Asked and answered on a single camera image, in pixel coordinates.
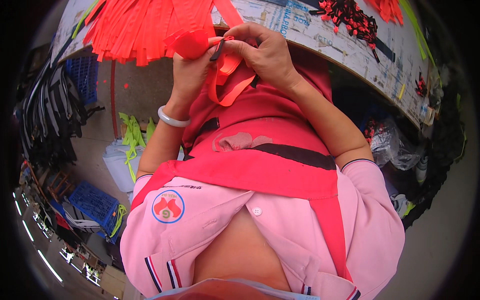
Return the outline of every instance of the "apron strap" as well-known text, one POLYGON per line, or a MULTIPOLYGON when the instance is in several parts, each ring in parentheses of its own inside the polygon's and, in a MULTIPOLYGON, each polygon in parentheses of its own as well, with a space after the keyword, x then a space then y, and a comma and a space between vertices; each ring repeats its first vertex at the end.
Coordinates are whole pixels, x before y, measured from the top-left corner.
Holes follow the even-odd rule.
POLYGON ((350 281, 352 277, 347 269, 345 233, 343 231, 342 212, 338 197, 309 200, 310 207, 317 215, 320 229, 325 238, 337 275, 350 281))

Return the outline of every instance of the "fluorescent light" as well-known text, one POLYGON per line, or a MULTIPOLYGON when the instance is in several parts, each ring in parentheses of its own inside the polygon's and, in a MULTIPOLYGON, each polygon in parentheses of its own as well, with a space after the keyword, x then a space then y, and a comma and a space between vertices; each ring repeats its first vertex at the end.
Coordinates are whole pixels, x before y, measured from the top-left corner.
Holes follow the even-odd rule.
POLYGON ((87 278, 87 279, 90 280, 91 282, 95 283, 96 285, 100 286, 98 283, 96 283, 95 281, 91 280, 88 276, 85 277, 85 278, 87 278))
POLYGON ((82 271, 80 271, 79 268, 77 268, 77 266, 75 266, 74 264, 71 264, 71 265, 72 265, 75 269, 77 269, 78 272, 80 272, 80 273, 82 272, 82 271))
POLYGON ((33 241, 33 237, 32 237, 32 235, 30 234, 30 231, 28 230, 27 224, 26 224, 25 221, 23 221, 23 220, 22 220, 22 223, 24 224, 25 230, 27 231, 28 236, 30 237, 30 240, 33 241))
POLYGON ((17 205, 18 214, 22 215, 22 212, 20 211, 20 207, 18 206, 18 202, 16 200, 15 200, 15 205, 17 205))
POLYGON ((63 258, 64 258, 66 261, 68 261, 68 258, 66 258, 65 255, 63 255, 62 252, 59 252, 59 253, 60 253, 61 256, 63 256, 63 258))
POLYGON ((45 256, 43 256, 42 252, 40 250, 37 250, 38 254, 40 254, 40 257, 43 259, 43 262, 47 265, 47 267, 50 269, 50 271, 55 275, 55 277, 60 281, 63 282, 63 280, 60 278, 60 276, 55 272, 55 270, 52 268, 52 266, 47 262, 45 256))

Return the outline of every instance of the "striped sleeve cuff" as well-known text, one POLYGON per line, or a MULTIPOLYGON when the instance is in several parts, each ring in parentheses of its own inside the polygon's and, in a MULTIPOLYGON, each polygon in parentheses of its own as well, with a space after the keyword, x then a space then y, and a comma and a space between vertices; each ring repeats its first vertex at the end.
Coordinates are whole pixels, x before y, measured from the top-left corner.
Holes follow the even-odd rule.
POLYGON ((369 159, 359 158, 359 159, 354 159, 354 160, 346 163, 346 164, 343 166, 343 168, 340 170, 340 172, 343 172, 343 170, 345 170, 345 168, 346 168, 347 166, 349 166, 349 165, 351 165, 351 164, 353 164, 353 163, 356 163, 356 162, 358 162, 358 161, 368 161, 369 163, 372 163, 372 164, 374 164, 374 165, 377 166, 377 164, 375 164, 375 162, 373 162, 373 161, 371 161, 371 160, 369 160, 369 159))

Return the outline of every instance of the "pink polo shirt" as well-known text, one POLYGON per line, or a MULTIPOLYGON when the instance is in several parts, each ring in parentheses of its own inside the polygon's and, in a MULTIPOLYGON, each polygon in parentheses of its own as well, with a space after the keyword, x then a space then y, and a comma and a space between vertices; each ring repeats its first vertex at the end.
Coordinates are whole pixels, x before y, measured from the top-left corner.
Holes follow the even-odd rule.
MULTIPOLYGON (((374 163, 355 161, 337 175, 347 267, 361 299, 373 299, 396 272, 403 226, 374 163)), ((137 180, 134 195, 150 178, 137 180)), ((146 297, 190 286, 195 258, 244 205, 277 253, 293 292, 310 287, 311 294, 322 299, 347 299, 354 287, 327 276, 336 275, 335 267, 308 201, 181 177, 150 192, 130 213, 120 245, 129 280, 146 297), (323 284, 315 285, 320 276, 323 284), (332 283, 346 285, 346 291, 335 295, 338 290, 325 290, 332 283), (325 298, 322 290, 333 295, 325 298)))
MULTIPOLYGON (((331 101, 325 62, 295 57, 305 58, 295 67, 331 101)), ((219 98, 243 71, 217 89, 219 98)), ((388 283, 405 235, 373 162, 340 171, 296 104, 261 80, 229 108, 205 89, 190 115, 187 160, 163 163, 133 191, 120 251, 139 291, 152 297, 190 286, 195 258, 243 206, 292 292, 355 300, 360 291, 373 299, 388 283)))

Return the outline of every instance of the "plastic bag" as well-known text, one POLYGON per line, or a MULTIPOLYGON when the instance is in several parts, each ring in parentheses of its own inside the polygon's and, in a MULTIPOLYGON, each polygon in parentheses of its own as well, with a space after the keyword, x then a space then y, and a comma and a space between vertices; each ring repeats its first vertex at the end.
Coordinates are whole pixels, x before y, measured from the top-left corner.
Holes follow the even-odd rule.
POLYGON ((416 165, 421 157, 421 148, 413 146, 391 118, 376 124, 370 149, 380 168, 391 161, 397 169, 405 171, 416 165))

